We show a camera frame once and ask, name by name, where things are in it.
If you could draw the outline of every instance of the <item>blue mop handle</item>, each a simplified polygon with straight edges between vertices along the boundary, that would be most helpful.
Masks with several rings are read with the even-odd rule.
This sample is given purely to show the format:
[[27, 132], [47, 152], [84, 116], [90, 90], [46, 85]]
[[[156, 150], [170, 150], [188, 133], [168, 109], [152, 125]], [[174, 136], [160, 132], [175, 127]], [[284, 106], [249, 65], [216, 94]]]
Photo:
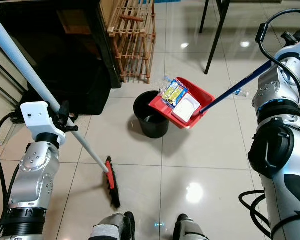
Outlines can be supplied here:
[[267, 61], [265, 64], [263, 64], [261, 67], [259, 67], [257, 70], [255, 70], [253, 73], [251, 73], [249, 76], [247, 76], [245, 79], [238, 82], [236, 85], [234, 85], [232, 88], [230, 88], [228, 91], [226, 91], [224, 94], [222, 94], [220, 97], [215, 99], [213, 102], [211, 102], [208, 106], [200, 110], [199, 114], [203, 114], [208, 109], [212, 108], [214, 105], [220, 103], [222, 100], [224, 100], [226, 97], [233, 94], [238, 89], [242, 88], [246, 84], [250, 83], [253, 79], [258, 77], [259, 75], [263, 74], [265, 71], [267, 71], [271, 67], [271, 61]]

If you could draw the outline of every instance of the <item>robot leg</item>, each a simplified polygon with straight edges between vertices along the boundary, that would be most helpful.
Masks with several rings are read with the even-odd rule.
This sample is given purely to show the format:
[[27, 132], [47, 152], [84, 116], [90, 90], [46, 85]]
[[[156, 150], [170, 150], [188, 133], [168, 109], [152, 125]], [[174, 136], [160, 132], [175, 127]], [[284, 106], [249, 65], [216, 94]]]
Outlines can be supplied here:
[[174, 231], [173, 240], [209, 240], [202, 232], [200, 226], [187, 215], [179, 215]]
[[93, 227], [89, 240], [135, 240], [136, 224], [132, 212], [106, 217]]

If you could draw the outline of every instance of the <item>chair leg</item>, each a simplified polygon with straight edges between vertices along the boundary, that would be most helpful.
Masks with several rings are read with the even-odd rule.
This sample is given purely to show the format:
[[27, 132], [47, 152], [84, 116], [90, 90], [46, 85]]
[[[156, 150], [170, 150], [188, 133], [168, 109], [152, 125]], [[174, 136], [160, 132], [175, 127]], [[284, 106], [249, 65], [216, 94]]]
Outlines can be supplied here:
[[226, 19], [226, 16], [227, 16], [229, 4], [230, 4], [230, 0], [226, 0], [225, 3], [224, 3], [224, 6], [222, 6], [221, 19], [220, 19], [220, 22], [219, 22], [219, 25], [218, 25], [218, 28], [217, 28], [217, 31], [216, 31], [216, 34], [215, 34], [215, 38], [214, 38], [212, 49], [211, 49], [211, 52], [210, 52], [210, 55], [209, 55], [208, 63], [207, 63], [206, 68], [204, 70], [204, 74], [206, 74], [206, 75], [208, 74], [212, 59], [214, 57], [214, 54], [215, 54], [215, 51], [216, 51], [216, 48], [217, 48], [217, 44], [218, 44], [218, 40], [220, 38], [222, 27], [224, 26], [224, 22], [225, 22], [225, 19]]
[[204, 24], [205, 24], [205, 19], [206, 19], [206, 15], [207, 15], [208, 5], [209, 5], [209, 0], [205, 0], [202, 20], [201, 20], [201, 25], [200, 25], [200, 30], [199, 30], [200, 34], [202, 34], [202, 30], [204, 29]]

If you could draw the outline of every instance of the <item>tile floor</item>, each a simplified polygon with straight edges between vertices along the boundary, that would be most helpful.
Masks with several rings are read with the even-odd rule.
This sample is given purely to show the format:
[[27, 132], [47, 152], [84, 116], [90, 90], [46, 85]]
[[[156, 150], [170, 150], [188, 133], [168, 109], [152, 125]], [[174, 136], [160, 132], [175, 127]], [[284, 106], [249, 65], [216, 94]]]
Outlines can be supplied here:
[[[251, 107], [257, 81], [245, 87], [249, 97], [228, 97], [193, 129], [180, 130], [171, 124], [160, 139], [142, 135], [133, 103], [141, 93], [162, 87], [165, 75], [187, 78], [219, 96], [266, 61], [254, 41], [259, 24], [287, 8], [300, 8], [300, 1], [231, 3], [209, 74], [204, 75], [220, 20], [216, 3], [208, 6], [203, 34], [198, 33], [201, 1], [156, 4], [151, 84], [130, 81], [112, 90], [102, 115], [81, 116], [76, 122], [103, 159], [112, 156], [122, 203], [119, 211], [135, 214], [137, 240], [171, 240], [181, 213], [193, 218], [213, 240], [265, 239], [238, 201], [240, 193], [262, 188], [247, 159], [257, 126]], [[280, 35], [298, 28], [297, 15], [273, 22], [265, 40], [268, 51], [275, 54], [284, 44]], [[0, 148], [7, 182], [31, 141], [30, 132], [17, 126]], [[71, 134], [60, 152], [44, 236], [47, 240], [85, 240], [93, 225], [116, 211], [110, 207], [101, 169]], [[194, 200], [192, 191], [198, 188], [201, 198]], [[267, 214], [265, 204], [260, 210]]]

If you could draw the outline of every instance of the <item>black plastic bucket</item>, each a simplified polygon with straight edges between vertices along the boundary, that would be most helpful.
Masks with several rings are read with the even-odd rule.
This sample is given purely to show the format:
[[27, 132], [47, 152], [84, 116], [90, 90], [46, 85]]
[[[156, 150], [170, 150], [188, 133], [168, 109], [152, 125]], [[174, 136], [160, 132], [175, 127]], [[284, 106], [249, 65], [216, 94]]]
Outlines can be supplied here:
[[147, 91], [141, 94], [133, 105], [133, 111], [139, 119], [142, 132], [152, 139], [163, 137], [169, 128], [169, 120], [149, 106], [158, 94], [158, 91]]

